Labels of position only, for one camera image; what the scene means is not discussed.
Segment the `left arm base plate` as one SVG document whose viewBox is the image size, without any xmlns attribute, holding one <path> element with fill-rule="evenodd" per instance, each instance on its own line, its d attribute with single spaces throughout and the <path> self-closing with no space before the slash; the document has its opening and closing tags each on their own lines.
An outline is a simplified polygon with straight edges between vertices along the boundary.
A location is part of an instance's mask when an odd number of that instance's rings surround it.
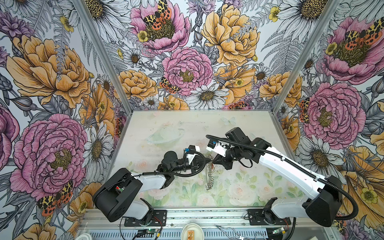
<svg viewBox="0 0 384 240">
<path fill-rule="evenodd" d="M 125 218 L 125 227 L 164 227 L 167 222 L 167 210 L 149 211 L 142 219 Z"/>
</svg>

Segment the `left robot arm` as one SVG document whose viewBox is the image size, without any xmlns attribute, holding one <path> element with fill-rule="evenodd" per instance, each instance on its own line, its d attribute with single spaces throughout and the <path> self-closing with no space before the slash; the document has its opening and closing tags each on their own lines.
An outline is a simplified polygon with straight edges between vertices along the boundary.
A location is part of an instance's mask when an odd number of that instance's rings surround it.
<svg viewBox="0 0 384 240">
<path fill-rule="evenodd" d="M 186 149 L 180 159 L 176 152 L 168 151 L 154 172 L 135 175 L 126 168 L 119 169 L 93 195 L 93 203 L 111 223 L 129 218 L 135 224 L 147 226 L 159 218 L 146 200 L 135 200 L 137 195 L 165 189 L 175 177 L 193 177 L 202 172 L 209 162 L 203 154 L 191 149 Z"/>
</svg>

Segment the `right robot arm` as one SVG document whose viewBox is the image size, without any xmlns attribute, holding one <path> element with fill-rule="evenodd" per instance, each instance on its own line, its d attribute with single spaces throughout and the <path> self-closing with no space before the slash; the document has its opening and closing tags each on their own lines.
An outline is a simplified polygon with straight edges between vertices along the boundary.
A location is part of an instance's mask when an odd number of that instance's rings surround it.
<svg viewBox="0 0 384 240">
<path fill-rule="evenodd" d="M 290 200 L 271 198 L 259 214 L 268 225 L 279 219 L 309 218 L 320 226 L 331 227 L 334 221 L 358 215 L 357 202 L 343 190 L 337 177 L 325 177 L 301 166 L 262 138 L 250 140 L 239 127 L 228 131 L 224 138 L 206 137 L 207 149 L 217 154 L 214 164 L 230 170 L 234 162 L 249 160 L 276 172 L 303 192 L 303 197 Z"/>
</svg>

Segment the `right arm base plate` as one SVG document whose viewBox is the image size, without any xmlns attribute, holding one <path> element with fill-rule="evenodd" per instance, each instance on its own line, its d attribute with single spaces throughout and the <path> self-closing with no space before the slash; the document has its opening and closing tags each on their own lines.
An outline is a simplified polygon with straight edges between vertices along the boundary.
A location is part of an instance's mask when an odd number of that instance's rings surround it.
<svg viewBox="0 0 384 240">
<path fill-rule="evenodd" d="M 248 209 L 245 215 L 251 226 L 286 226 L 291 224 L 289 218 L 279 219 L 271 211 L 263 209 Z"/>
</svg>

